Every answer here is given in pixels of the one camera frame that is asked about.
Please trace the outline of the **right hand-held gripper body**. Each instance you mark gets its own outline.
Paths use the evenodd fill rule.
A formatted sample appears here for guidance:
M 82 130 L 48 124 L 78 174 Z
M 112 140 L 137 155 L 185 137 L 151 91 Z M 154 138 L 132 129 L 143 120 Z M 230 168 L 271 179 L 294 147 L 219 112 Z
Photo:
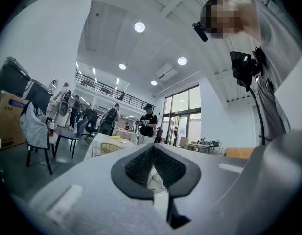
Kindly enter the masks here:
M 235 182 L 236 232 L 302 232 L 300 126 L 256 148 Z

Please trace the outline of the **cardboard box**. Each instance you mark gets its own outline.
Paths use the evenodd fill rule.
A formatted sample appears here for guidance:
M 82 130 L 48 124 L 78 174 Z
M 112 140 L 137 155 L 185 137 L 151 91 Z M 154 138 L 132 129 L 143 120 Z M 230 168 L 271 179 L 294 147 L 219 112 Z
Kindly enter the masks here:
M 8 149 L 25 143 L 20 127 L 20 115 L 27 100 L 7 91 L 0 92 L 0 139 L 1 149 Z

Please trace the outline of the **cluttered desk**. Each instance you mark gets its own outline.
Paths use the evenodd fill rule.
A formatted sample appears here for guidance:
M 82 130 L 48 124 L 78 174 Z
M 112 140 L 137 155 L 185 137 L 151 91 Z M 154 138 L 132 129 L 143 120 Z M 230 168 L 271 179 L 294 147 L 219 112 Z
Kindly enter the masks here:
M 224 155 L 224 148 L 220 147 L 219 139 L 215 141 L 201 139 L 197 142 L 191 142 L 188 145 L 188 150 L 216 156 Z

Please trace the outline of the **wooden table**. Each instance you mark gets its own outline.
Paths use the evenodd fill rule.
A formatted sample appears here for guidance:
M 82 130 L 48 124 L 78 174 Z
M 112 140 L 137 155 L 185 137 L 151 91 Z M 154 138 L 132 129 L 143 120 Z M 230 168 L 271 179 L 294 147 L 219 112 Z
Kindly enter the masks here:
M 229 147 L 226 149 L 226 157 L 249 159 L 254 147 Z

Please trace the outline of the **white cylindrical appliance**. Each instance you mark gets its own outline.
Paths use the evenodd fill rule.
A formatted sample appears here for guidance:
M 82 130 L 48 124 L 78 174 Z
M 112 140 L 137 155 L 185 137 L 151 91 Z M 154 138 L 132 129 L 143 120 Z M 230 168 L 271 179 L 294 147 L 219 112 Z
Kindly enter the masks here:
M 67 118 L 68 118 L 68 110 L 69 110 L 69 105 L 67 102 L 62 101 L 60 106 L 59 106 L 59 113 L 57 114 L 57 125 L 60 127 L 65 127 Z

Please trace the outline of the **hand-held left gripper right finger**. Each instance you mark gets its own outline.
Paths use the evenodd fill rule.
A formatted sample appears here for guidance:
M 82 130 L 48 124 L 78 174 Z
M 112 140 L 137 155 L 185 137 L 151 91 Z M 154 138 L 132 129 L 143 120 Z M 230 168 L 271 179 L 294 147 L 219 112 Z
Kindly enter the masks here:
M 229 190 L 240 175 L 247 163 L 246 159 L 232 158 L 226 156 L 209 155 L 176 148 L 166 144 L 156 144 L 155 148 L 166 149 L 177 156 L 186 158 L 197 164 L 201 171 L 201 178 L 190 195 L 177 198 L 175 204 L 180 214 L 187 216 L 191 222 L 181 228 L 172 230 L 163 222 L 154 224 L 153 234 L 164 233 L 191 234 L 182 229 L 192 228 L 194 221 L 202 221 L 203 215 L 209 211 L 214 204 Z

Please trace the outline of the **glass entrance doors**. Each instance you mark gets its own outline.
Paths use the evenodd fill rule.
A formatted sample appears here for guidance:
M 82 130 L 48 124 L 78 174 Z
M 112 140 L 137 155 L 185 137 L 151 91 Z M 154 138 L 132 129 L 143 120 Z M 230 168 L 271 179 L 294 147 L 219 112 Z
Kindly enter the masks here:
M 165 99 L 161 128 L 164 143 L 175 147 L 183 147 L 201 138 L 201 96 L 198 85 Z

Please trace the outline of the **person's grey shirt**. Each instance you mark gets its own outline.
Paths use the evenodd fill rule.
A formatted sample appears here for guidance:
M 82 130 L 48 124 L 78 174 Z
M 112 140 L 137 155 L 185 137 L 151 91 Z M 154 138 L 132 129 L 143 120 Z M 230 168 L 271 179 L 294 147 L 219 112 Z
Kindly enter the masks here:
M 302 36 L 281 0 L 251 1 L 256 7 L 260 48 L 266 59 L 257 84 L 264 138 L 268 143 L 286 132 L 286 116 L 274 93 L 301 57 Z

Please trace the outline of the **blue chair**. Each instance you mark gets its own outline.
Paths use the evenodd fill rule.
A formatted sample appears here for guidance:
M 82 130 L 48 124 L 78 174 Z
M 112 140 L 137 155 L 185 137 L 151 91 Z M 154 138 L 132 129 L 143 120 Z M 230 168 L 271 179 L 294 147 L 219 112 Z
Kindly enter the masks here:
M 73 159 L 76 141 L 82 137 L 87 124 L 88 124 L 87 119 L 84 119 L 84 120 L 78 122 L 76 132 L 68 131 L 66 129 L 61 129 L 58 133 L 58 138 L 57 138 L 57 142 L 55 145 L 55 150 L 54 150 L 55 155 L 57 154 L 57 150 L 58 150 L 58 146 L 59 146 L 59 142 L 60 142 L 61 138 L 68 139 L 68 140 L 71 140 L 70 151 L 72 152 L 71 158 Z

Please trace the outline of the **black storage bin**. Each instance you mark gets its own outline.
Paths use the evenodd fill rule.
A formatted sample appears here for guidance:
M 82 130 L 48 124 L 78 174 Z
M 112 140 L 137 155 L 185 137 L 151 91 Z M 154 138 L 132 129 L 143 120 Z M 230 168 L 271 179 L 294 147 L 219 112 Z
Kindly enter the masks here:
M 6 58 L 0 69 L 0 92 L 4 90 L 22 97 L 30 80 L 27 71 L 15 58 Z
M 53 94 L 47 89 L 46 86 L 31 79 L 24 91 L 23 99 L 31 101 L 36 107 L 39 107 L 44 115 L 46 115 L 50 98 Z

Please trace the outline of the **cloth-covered table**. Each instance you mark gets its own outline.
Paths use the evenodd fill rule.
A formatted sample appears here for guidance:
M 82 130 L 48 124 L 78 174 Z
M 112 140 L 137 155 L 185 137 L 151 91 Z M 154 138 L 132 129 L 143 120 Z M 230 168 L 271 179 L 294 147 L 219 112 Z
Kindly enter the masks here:
M 123 149 L 135 146 L 134 143 L 132 143 L 131 141 L 129 141 L 127 139 L 120 138 L 119 140 L 116 140 L 116 139 L 113 139 L 112 136 L 108 136 L 108 135 L 99 133 L 95 136 L 95 138 L 92 140 L 91 144 L 89 145 L 84 159 L 86 160 L 86 159 L 89 159 L 92 157 L 102 155 L 101 148 L 100 148 L 100 145 L 102 143 L 114 144 L 114 145 L 122 147 Z

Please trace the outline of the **black chest-mounted device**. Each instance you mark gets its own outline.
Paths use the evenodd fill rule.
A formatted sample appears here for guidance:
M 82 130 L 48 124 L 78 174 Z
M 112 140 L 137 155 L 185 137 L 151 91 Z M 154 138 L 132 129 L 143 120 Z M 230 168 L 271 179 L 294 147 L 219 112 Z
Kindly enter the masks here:
M 246 88 L 248 92 L 252 84 L 252 77 L 263 75 L 263 66 L 266 65 L 266 57 L 260 47 L 256 47 L 251 55 L 236 51 L 230 52 L 232 71 L 238 85 Z

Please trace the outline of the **black balcony railing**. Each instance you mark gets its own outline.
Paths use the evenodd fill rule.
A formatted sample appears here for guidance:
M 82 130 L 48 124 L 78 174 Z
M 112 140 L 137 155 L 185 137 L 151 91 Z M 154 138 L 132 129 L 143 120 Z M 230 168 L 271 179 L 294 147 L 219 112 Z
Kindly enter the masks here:
M 116 99 L 138 109 L 144 109 L 147 104 L 150 104 L 153 109 L 155 108 L 155 101 L 152 96 L 131 84 L 125 85 L 124 89 L 118 88 L 118 84 L 110 86 L 80 73 L 75 74 L 75 82 L 81 88 Z

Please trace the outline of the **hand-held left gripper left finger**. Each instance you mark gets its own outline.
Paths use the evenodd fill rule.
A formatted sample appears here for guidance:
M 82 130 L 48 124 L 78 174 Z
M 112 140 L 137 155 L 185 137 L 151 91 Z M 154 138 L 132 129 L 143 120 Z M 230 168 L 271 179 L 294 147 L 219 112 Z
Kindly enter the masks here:
M 114 163 L 140 148 L 78 163 L 38 191 L 30 207 L 71 235 L 170 235 L 152 201 L 127 197 L 111 179 Z

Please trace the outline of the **grey jacket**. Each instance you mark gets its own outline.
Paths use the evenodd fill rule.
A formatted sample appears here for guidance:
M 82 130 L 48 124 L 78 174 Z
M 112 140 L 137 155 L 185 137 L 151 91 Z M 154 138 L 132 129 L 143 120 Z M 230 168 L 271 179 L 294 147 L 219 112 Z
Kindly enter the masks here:
M 36 116 L 36 108 L 28 102 L 20 115 L 20 128 L 28 145 L 40 149 L 49 149 L 48 128 Z

